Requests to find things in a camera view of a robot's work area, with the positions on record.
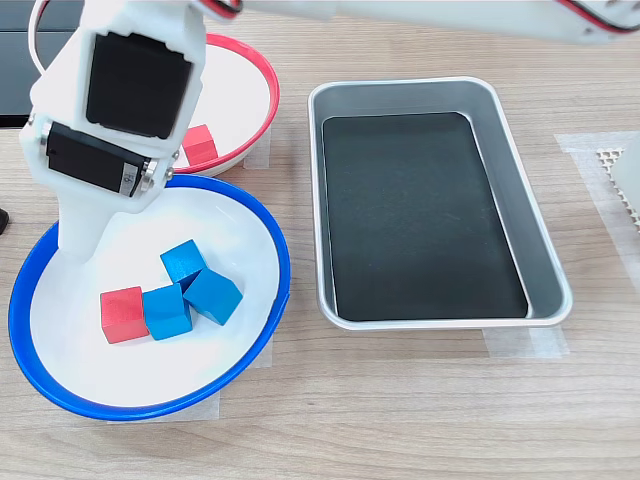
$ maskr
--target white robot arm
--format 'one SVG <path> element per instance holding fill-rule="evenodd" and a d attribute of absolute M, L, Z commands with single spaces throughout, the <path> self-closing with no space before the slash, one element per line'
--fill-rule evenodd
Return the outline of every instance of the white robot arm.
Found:
<path fill-rule="evenodd" d="M 42 7 L 32 16 L 30 47 Z M 253 0 L 248 8 L 329 19 L 379 18 L 576 43 L 640 29 L 630 1 Z M 59 247 L 90 258 L 116 212 L 146 208 L 172 164 L 202 89 L 203 15 L 221 21 L 242 0 L 86 0 L 78 30 L 31 91 L 20 141 L 34 179 L 60 206 Z"/>

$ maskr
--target cube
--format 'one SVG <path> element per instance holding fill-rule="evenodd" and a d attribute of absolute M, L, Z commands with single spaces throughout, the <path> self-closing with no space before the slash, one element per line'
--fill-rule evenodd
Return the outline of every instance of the cube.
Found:
<path fill-rule="evenodd" d="M 199 125 L 187 130 L 182 147 L 189 160 L 189 165 L 197 165 L 218 158 L 216 144 L 209 127 L 206 125 Z"/>
<path fill-rule="evenodd" d="M 175 337 L 193 329 L 189 305 L 179 284 L 158 288 L 143 295 L 147 328 L 154 340 Z"/>
<path fill-rule="evenodd" d="M 160 255 L 173 283 L 179 283 L 184 292 L 203 268 L 207 268 L 200 250 L 193 240 L 178 245 Z"/>
<path fill-rule="evenodd" d="M 100 309 L 102 331 L 109 343 L 120 343 L 149 335 L 144 321 L 140 287 L 101 294 Z"/>
<path fill-rule="evenodd" d="M 240 304 L 242 293 L 228 278 L 204 268 L 184 292 L 184 299 L 201 315 L 224 325 Z"/>

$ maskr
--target wood grain surface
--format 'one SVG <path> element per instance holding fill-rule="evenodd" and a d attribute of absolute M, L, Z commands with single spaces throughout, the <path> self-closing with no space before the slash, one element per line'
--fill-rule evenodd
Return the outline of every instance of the wood grain surface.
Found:
<path fill-rule="evenodd" d="M 640 301 L 553 135 L 640 129 L 640 37 L 577 47 L 338 19 L 210 25 L 263 52 L 282 86 L 271 168 L 222 176 L 256 195 L 293 260 L 273 367 L 222 392 L 221 419 L 113 425 L 37 394 L 0 330 L 2 479 L 637 479 Z M 561 360 L 489 358 L 480 331 L 349 334 L 316 306 L 306 100 L 334 80 L 472 75 L 493 84 L 575 292 Z M 0 317 L 56 220 L 16 131 L 0 132 Z"/>

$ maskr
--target red cube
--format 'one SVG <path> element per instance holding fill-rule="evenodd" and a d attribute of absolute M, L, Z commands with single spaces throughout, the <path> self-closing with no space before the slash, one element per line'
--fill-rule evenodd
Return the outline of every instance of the red cube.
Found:
<path fill-rule="evenodd" d="M 142 288 L 133 287 L 100 295 L 102 331 L 109 343 L 146 337 Z"/>
<path fill-rule="evenodd" d="M 216 144 L 213 142 L 209 127 L 206 125 L 187 130 L 182 147 L 189 160 L 189 165 L 197 165 L 218 158 Z"/>

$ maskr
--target silver tray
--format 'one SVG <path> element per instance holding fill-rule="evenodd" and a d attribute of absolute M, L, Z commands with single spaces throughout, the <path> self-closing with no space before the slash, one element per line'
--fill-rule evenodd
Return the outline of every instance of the silver tray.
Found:
<path fill-rule="evenodd" d="M 342 318 L 336 303 L 323 125 L 336 117 L 456 112 L 469 121 L 493 200 L 518 272 L 528 309 L 522 318 Z M 526 178 L 504 112 L 493 88 L 469 77 L 379 82 L 339 82 L 309 97 L 313 214 L 318 303 L 347 330 L 545 327 L 569 314 L 573 296 Z"/>

